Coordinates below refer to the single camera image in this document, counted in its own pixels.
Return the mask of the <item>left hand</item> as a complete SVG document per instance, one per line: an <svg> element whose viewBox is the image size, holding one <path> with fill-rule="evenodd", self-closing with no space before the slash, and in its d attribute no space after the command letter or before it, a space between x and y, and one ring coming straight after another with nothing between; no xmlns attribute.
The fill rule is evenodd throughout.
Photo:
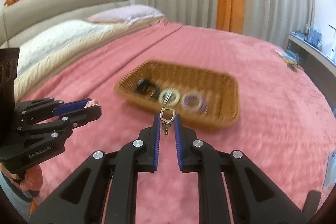
<svg viewBox="0 0 336 224"><path fill-rule="evenodd" d="M39 194L33 197L30 193L39 192L42 185L43 175L39 165L28 169L25 178L19 178L18 174L10 173L1 163L1 189L9 200L38 201Z"/></svg>

